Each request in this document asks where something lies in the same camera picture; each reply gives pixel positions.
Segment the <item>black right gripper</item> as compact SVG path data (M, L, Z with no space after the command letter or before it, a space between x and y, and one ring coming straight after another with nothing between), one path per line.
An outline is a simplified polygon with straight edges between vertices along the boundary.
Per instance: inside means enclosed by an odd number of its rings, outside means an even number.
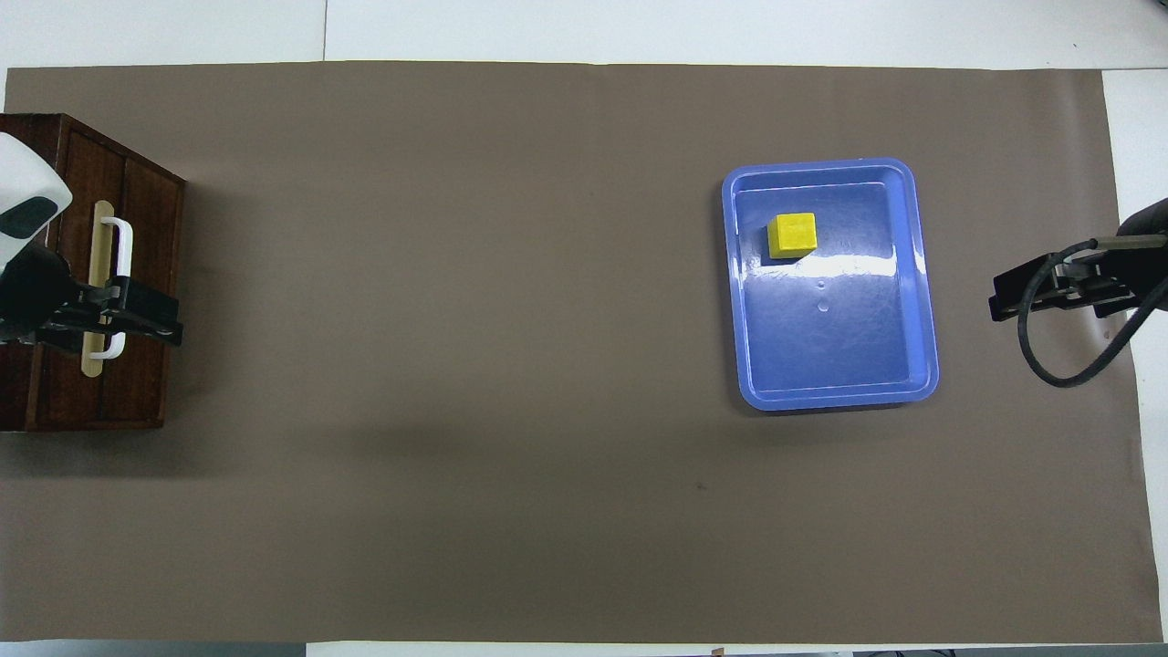
M1148 205L1122 221L1115 236L1164 236L1167 229L1167 199ZM1016 318L1026 307L1023 292L1040 268L1054 261L1055 267L1040 278L1034 298L1027 304L1030 312L1047 310L1078 310L1092 307L1097 318L1108 318L1119 312L1138 307L1150 298L1152 291L1164 282L1167 255L1160 248L1101 250L1071 261L1072 269L1082 269L1084 277L1073 277L1072 288L1061 274L1056 253L1047 253L1027 261L1021 267L1011 267L993 279L993 296L988 307L993 321L1002 323Z

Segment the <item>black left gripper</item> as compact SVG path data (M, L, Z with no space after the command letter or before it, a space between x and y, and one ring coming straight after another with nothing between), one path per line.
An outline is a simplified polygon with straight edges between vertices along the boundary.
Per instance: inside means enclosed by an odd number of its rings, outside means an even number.
M25 248L8 262L1 278L1 341L82 350L83 334L138 334L178 348L183 323L154 325L125 317L53 317L75 302L79 283L67 260L47 248ZM178 317L180 303L134 278L110 278L104 286L86 288L79 300L105 316Z

